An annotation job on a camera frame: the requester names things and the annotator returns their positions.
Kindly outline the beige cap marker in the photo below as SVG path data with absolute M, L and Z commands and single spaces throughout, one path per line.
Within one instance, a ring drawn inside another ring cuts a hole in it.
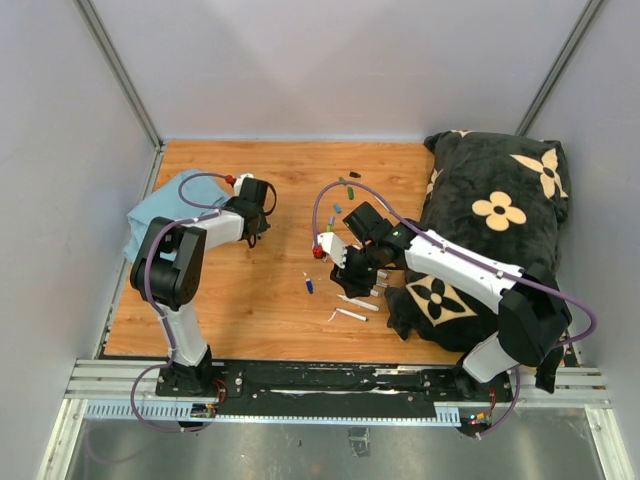
M 365 308 L 367 310 L 371 310 L 371 311 L 377 312 L 380 309 L 379 306 L 374 305 L 374 304 L 369 303 L 369 302 L 366 302 L 366 301 L 362 301 L 362 300 L 355 299 L 355 298 L 354 299 L 348 298 L 347 296 L 341 295 L 341 294 L 338 294 L 337 296 L 338 296 L 338 298 L 340 298 L 341 300 L 343 300 L 345 302 L 348 302 L 348 303 L 353 304 L 353 305 L 357 305 L 357 306 L 359 306 L 361 308 Z

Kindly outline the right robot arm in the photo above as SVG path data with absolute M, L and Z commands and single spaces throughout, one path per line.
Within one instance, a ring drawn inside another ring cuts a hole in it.
M 406 288 L 426 302 L 432 319 L 443 319 L 447 307 L 464 311 L 459 293 L 493 316 L 494 331 L 456 366 L 453 387 L 460 397 L 477 399 L 496 376 L 518 366 L 533 369 L 537 388 L 554 392 L 563 357 L 560 337 L 572 318 L 550 270 L 539 263 L 522 268 L 493 261 L 406 219 L 393 225 L 368 202 L 344 223 L 358 243 L 349 245 L 334 232 L 319 233 L 313 254 L 331 259 L 330 278 L 348 298 L 369 295 L 378 272 L 395 266 L 422 274 Z

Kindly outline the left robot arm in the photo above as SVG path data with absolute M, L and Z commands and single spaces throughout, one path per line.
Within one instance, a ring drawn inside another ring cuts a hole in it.
M 130 273 L 130 285 L 157 314 L 168 342 L 168 361 L 159 367 L 159 395 L 204 396 L 214 379 L 211 348 L 195 309 L 204 256 L 208 250 L 245 241 L 256 246 L 274 212 L 267 197 L 275 187 L 251 173 L 227 176 L 233 195 L 219 205 L 180 220 L 150 221 Z

